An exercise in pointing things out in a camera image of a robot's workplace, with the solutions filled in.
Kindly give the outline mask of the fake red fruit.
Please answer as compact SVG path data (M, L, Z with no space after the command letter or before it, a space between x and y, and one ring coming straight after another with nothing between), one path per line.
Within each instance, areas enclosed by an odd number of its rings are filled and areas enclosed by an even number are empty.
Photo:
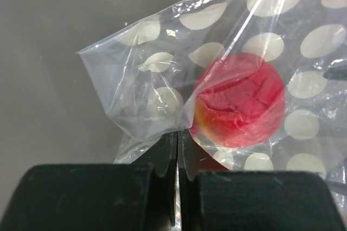
M226 147L268 140L281 126L285 86L276 69L251 53L228 55L198 77L190 133Z

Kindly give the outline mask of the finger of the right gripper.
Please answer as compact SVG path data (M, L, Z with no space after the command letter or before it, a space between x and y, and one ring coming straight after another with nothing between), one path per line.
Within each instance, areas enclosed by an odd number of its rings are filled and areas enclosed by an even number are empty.
M331 67L324 73L326 79L347 79L347 65Z

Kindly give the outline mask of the polka dot zip top bag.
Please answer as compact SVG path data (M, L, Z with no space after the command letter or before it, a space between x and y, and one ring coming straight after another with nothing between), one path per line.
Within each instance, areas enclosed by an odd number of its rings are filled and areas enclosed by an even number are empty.
M82 49L116 163L183 131L229 170L310 171L346 206L346 0L182 0Z

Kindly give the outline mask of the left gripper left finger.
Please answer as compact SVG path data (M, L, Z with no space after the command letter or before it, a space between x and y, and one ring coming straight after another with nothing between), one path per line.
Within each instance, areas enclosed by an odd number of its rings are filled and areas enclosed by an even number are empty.
M178 136L130 164L46 164L21 178L1 230L170 230Z

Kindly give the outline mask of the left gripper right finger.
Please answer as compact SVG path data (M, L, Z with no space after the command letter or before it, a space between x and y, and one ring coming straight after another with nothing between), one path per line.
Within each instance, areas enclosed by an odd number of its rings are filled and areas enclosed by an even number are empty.
M302 171L229 171L178 133L183 230L346 230L332 192L346 184Z

